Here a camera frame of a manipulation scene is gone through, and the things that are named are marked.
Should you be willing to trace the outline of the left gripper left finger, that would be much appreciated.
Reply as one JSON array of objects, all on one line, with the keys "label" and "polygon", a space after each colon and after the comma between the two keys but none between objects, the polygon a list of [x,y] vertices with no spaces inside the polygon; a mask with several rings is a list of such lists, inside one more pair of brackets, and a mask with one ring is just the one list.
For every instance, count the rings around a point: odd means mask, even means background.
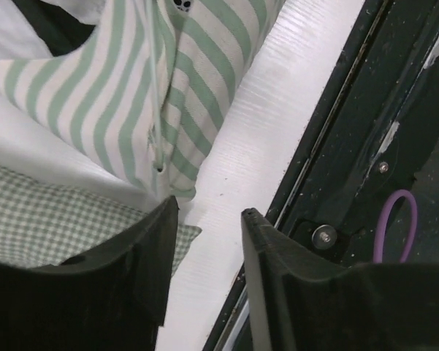
[{"label": "left gripper left finger", "polygon": [[0,263],[0,350],[154,350],[178,224],[170,197],[58,266]]}]

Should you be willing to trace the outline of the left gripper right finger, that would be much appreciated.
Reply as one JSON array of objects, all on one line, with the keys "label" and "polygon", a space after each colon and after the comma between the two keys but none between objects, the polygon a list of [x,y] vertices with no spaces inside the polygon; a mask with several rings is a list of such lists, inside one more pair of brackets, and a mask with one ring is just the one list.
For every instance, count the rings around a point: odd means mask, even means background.
[{"label": "left gripper right finger", "polygon": [[439,350],[439,263],[344,268],[241,220],[255,350]]}]

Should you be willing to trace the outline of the green striped pet tent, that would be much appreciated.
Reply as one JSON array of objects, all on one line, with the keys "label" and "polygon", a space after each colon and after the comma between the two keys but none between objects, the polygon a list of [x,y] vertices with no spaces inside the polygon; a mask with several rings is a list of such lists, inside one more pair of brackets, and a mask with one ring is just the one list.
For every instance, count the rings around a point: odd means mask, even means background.
[{"label": "green striped pet tent", "polygon": [[77,50],[0,59],[0,94],[150,196],[191,200],[281,1],[107,1]]}]

